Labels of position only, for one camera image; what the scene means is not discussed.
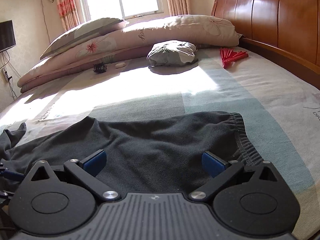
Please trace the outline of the dark grey sweatpants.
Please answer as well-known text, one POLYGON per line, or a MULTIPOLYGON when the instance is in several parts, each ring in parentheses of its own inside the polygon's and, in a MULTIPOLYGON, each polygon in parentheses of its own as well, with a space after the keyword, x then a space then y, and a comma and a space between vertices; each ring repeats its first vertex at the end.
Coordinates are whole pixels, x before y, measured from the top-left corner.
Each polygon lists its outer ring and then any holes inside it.
POLYGON ((108 161, 98 179, 121 195, 193 191, 209 180, 201 164, 206 151, 250 166, 263 160, 238 113, 198 112, 129 122, 88 116, 67 129, 20 144, 26 133, 21 124, 1 134, 1 162, 9 170, 26 174, 39 160, 62 165, 104 150, 108 161))

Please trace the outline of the white power strip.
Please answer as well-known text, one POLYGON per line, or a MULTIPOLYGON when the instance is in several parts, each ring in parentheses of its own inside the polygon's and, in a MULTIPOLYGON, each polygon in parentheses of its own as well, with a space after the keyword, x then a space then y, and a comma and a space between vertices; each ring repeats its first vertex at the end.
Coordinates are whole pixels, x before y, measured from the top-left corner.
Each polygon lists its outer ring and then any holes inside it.
POLYGON ((3 73, 3 76, 4 76, 4 78, 5 78, 5 81, 6 81, 7 83, 9 83, 10 80, 12 79, 12 76, 10 76, 10 75, 8 74, 8 72, 7 72, 7 70, 6 70, 5 68, 2 68, 2 73, 3 73))

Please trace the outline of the black hair claw clip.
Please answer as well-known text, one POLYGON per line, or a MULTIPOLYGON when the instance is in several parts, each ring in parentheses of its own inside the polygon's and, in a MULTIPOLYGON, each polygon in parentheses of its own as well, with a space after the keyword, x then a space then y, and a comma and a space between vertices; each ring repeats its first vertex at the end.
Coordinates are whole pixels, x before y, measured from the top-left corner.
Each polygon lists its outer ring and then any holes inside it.
POLYGON ((95 64, 93 67, 94 73, 101 74, 101 73, 105 73, 106 71, 107 71, 107 65, 104 63, 95 64))

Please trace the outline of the white earbud case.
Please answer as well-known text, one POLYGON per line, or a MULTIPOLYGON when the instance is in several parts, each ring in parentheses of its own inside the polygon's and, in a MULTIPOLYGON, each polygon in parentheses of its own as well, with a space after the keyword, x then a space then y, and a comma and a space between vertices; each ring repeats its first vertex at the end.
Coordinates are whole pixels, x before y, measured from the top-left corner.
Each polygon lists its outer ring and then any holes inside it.
POLYGON ((115 64, 115 68, 116 69, 120 69, 120 68, 123 68, 126 66, 126 63, 125 62, 120 62, 120 63, 117 63, 115 64))

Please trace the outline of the grey bundled cloth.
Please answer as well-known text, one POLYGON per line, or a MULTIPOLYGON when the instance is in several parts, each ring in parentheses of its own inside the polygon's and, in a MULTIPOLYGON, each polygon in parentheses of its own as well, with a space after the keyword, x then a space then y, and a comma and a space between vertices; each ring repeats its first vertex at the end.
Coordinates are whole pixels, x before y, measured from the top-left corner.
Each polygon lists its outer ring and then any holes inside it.
POLYGON ((190 42, 170 40, 154 44, 146 59, 154 66, 186 66, 198 61, 197 48, 190 42))

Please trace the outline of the black flat television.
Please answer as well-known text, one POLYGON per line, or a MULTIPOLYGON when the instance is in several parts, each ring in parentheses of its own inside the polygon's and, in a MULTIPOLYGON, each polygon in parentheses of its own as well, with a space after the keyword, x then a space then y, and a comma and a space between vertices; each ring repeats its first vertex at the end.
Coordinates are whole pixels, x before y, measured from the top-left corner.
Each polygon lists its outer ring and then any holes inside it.
POLYGON ((0 52, 16 46, 14 26, 12 20, 0 23, 0 52))

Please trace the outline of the pink floral folded quilt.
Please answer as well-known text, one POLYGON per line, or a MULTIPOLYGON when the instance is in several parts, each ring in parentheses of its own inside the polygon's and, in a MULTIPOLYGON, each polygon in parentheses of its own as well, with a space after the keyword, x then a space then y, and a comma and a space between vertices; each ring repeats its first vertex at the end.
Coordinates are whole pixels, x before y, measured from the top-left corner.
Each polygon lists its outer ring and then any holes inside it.
POLYGON ((71 73, 92 68, 98 62, 112 63, 141 57, 141 48, 179 40, 194 45, 234 47, 241 35, 229 20, 208 15, 179 15, 140 22, 94 37, 63 53, 40 61, 17 82, 21 93, 71 73))

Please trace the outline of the grey floral pillow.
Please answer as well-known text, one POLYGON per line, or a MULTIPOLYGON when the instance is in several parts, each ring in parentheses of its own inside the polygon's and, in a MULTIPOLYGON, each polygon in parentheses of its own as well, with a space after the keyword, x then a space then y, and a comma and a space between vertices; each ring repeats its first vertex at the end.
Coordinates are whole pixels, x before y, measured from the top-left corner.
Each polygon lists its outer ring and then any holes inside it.
POLYGON ((57 37, 43 52, 40 60, 54 57, 65 51, 87 42, 93 38, 104 36, 129 24, 123 18, 103 17, 80 24, 57 37))

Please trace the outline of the orange wooden headboard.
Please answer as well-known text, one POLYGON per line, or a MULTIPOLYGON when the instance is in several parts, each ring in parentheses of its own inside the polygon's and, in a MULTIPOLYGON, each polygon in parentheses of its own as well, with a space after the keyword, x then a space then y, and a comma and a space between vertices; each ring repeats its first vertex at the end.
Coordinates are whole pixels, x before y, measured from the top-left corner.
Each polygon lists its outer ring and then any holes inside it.
POLYGON ((232 22, 242 48, 319 87, 319 0, 214 0, 212 15, 232 22))

